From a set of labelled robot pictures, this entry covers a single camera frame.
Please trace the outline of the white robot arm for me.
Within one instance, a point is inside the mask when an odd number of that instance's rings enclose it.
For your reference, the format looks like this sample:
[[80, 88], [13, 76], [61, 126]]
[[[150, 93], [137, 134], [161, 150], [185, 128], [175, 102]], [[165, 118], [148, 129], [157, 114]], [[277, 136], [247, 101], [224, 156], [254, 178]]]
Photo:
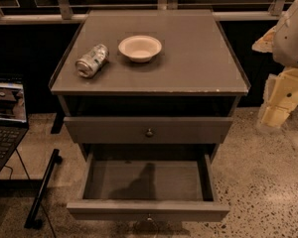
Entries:
[[272, 53], [284, 69], [270, 74], [265, 83], [258, 123], [265, 128], [280, 128], [298, 106], [298, 0], [251, 47], [260, 53]]

